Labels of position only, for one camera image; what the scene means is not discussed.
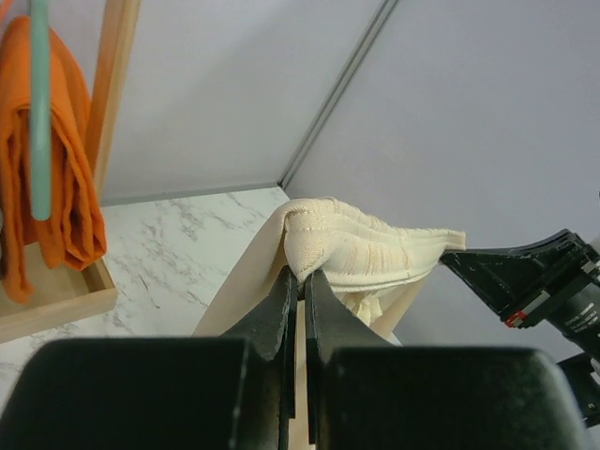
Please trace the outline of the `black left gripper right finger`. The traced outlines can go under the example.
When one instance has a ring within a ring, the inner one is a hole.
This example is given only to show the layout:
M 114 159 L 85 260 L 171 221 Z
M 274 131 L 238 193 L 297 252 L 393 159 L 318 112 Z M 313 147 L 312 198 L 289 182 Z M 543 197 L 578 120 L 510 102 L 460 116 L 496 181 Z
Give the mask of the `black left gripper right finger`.
M 403 347 L 305 284 L 308 438 L 319 449 L 582 449 L 563 372 L 527 348 Z

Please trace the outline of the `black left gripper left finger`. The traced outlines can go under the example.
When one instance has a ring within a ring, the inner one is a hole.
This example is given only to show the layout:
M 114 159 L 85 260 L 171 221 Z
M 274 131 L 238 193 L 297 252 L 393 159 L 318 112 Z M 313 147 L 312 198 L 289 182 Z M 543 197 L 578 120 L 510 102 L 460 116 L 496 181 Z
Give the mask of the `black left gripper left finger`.
M 10 397 L 14 449 L 284 449 L 294 415 L 296 279 L 219 337 L 45 344 Z

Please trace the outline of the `beige trousers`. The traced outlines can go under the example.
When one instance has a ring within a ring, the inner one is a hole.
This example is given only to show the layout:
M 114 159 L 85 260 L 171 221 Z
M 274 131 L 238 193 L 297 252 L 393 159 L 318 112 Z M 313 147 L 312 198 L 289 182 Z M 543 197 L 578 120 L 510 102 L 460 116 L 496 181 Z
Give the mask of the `beige trousers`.
M 266 220 L 196 328 L 232 375 L 226 449 L 328 444 L 326 368 L 341 349 L 385 350 L 425 278 L 463 232 L 406 229 L 333 198 Z

